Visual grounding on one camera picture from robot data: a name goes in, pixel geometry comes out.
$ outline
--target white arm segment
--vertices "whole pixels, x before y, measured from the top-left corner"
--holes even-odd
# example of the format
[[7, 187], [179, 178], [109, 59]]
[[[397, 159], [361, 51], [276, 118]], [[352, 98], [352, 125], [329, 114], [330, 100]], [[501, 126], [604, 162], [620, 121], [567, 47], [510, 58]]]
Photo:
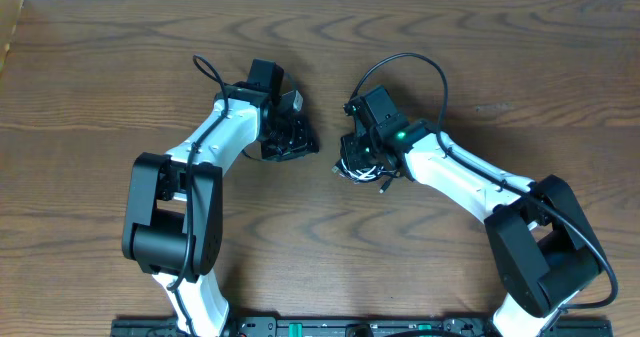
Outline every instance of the white arm segment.
[[[457, 157], [473, 164], [498, 180], [507, 180], [511, 186], [523, 192], [529, 191], [532, 179], [503, 171], [465, 151], [455, 144], [446, 133], [442, 132], [441, 136], [444, 145], [451, 147]], [[413, 149], [405, 155], [405, 159], [408, 172], [413, 179], [444, 193], [480, 222], [484, 222], [485, 218], [491, 216], [497, 205], [510, 205], [520, 198], [515, 193], [502, 190], [499, 186], [463, 167], [452, 158], [445, 157], [434, 133], [416, 142]], [[537, 224], [532, 222], [529, 224], [529, 229], [532, 230], [536, 226]], [[493, 316], [493, 323], [504, 337], [536, 337], [555, 313], [554, 311], [545, 318], [533, 317], [522, 309], [511, 295], [507, 294], [504, 303]]]
[[[200, 127], [179, 146], [167, 152], [174, 161], [187, 162], [191, 144], [220, 116], [224, 102], [215, 102], [213, 112]], [[223, 175], [236, 159], [238, 154], [260, 133], [260, 110], [249, 102], [229, 99], [229, 114], [202, 143], [200, 152], [196, 154], [193, 164], [210, 162], [221, 167]], [[176, 194], [174, 199], [185, 200], [184, 194]], [[159, 273], [153, 278], [166, 290], [176, 276]], [[200, 337], [218, 337], [222, 332], [229, 315], [229, 302], [222, 297], [216, 275], [213, 270], [200, 276], [196, 283], [183, 281], [178, 287], [184, 306], [189, 313], [196, 335]], [[178, 315], [178, 328], [189, 331], [186, 318], [180, 312], [176, 298], [168, 292], [169, 300]]]

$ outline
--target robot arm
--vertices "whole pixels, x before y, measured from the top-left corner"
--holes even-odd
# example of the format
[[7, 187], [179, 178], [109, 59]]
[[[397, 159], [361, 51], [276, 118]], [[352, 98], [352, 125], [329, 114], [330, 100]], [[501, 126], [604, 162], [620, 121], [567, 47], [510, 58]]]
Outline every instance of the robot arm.
[[[284, 71], [254, 60], [247, 82], [225, 85], [226, 118], [204, 137], [192, 163], [193, 256], [185, 282], [169, 299], [178, 327], [192, 334], [220, 336], [229, 303], [218, 288], [213, 265], [222, 241], [222, 178], [254, 141], [262, 159], [284, 161], [318, 152], [311, 128], [300, 114], [298, 91], [280, 96]], [[225, 109], [217, 96], [213, 112], [183, 143], [165, 155], [143, 153], [133, 166], [122, 251], [167, 289], [179, 274], [187, 245], [185, 214], [158, 208], [157, 200], [186, 200], [186, 164], [193, 141], [216, 123]]]
[[[465, 151], [444, 132], [439, 132], [438, 141], [436, 126], [425, 120], [410, 124], [381, 86], [350, 99], [344, 109], [354, 118], [355, 133], [341, 140], [336, 168], [343, 176], [365, 182], [358, 173], [380, 176], [393, 171], [385, 185], [404, 175], [444, 193], [485, 224], [501, 281], [509, 292], [493, 317], [502, 336], [537, 336], [553, 323], [559, 307], [602, 272], [583, 239], [522, 196], [531, 195], [563, 211], [604, 256], [575, 195], [560, 178], [552, 175], [535, 183]], [[536, 242], [530, 230], [549, 223], [553, 231]]]

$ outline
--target wooden tabletop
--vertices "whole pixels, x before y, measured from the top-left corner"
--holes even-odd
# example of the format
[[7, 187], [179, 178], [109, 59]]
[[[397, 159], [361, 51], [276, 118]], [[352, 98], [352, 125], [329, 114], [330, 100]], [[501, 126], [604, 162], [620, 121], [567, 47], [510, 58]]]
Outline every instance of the wooden tabletop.
[[[224, 179], [215, 271], [238, 307], [283, 316], [493, 312], [502, 287], [482, 224], [407, 180], [380, 195], [331, 173], [361, 75], [403, 51], [445, 70], [445, 128], [516, 174], [572, 186], [620, 280], [607, 316], [640, 327], [640, 0], [27, 0], [0, 80], [0, 334], [104, 336], [172, 314], [120, 251], [134, 159], [163, 153], [253, 58], [297, 79], [321, 144]], [[442, 86], [417, 60], [384, 84], [434, 119]], [[605, 297], [601, 276], [579, 296]]]

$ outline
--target wood grain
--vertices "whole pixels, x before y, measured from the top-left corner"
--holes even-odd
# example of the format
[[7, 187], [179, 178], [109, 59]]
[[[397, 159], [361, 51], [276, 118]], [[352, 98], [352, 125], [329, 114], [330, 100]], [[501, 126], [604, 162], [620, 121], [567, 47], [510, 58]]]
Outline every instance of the wood grain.
[[[122, 257], [131, 165], [182, 141], [253, 58], [294, 74], [321, 153], [239, 159], [225, 177], [216, 272], [236, 306], [290, 315], [490, 312], [504, 297], [481, 224], [438, 192], [330, 172], [366, 69], [426, 54], [451, 88], [447, 130], [515, 173], [566, 179], [621, 284], [606, 315], [640, 335], [640, 0], [28, 0], [0, 83], [0, 331], [104, 336], [171, 313]], [[441, 85], [417, 61], [384, 83], [412, 118]], [[580, 295], [608, 293], [600, 277]]]

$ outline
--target green indicator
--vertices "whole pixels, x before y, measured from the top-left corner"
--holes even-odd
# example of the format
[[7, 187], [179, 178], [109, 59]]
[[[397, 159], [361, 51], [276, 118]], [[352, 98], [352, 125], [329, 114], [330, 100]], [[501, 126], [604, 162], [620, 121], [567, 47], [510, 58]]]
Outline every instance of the green indicator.
[[[431, 329], [431, 325], [419, 325], [418, 326], [418, 330], [422, 331], [422, 330], [430, 330]], [[424, 335], [421, 337], [432, 337], [431, 335]]]
[[289, 323], [289, 337], [302, 337], [302, 323]]

